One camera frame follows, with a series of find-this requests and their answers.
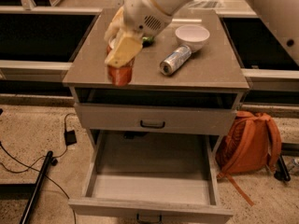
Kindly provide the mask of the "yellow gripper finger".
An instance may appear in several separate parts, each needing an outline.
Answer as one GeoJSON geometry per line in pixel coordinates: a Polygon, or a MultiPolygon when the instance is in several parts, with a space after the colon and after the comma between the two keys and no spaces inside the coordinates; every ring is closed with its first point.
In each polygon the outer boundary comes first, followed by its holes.
{"type": "Polygon", "coordinates": [[[111,37],[122,36],[124,33],[123,28],[123,7],[120,7],[105,32],[105,41],[108,42],[111,37]]]}
{"type": "Polygon", "coordinates": [[[105,59],[105,64],[120,68],[128,64],[142,50],[142,34],[119,31],[114,47],[105,59]]]}

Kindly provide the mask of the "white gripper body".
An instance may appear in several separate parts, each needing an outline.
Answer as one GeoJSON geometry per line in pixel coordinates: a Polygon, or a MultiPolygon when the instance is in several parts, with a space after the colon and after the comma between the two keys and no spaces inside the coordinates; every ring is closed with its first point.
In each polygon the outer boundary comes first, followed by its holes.
{"type": "Polygon", "coordinates": [[[144,36],[156,36],[169,25],[172,16],[157,0],[125,0],[123,20],[129,28],[144,36]]]}

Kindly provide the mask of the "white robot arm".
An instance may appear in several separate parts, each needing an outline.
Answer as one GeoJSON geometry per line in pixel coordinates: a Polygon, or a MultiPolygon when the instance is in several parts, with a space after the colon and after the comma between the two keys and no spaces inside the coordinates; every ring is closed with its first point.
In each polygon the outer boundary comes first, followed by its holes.
{"type": "MultiPolygon", "coordinates": [[[[141,51],[142,36],[158,35],[192,0],[124,0],[105,40],[116,38],[105,64],[126,65],[141,51]]],[[[245,0],[287,53],[299,63],[299,0],[245,0]]]]}

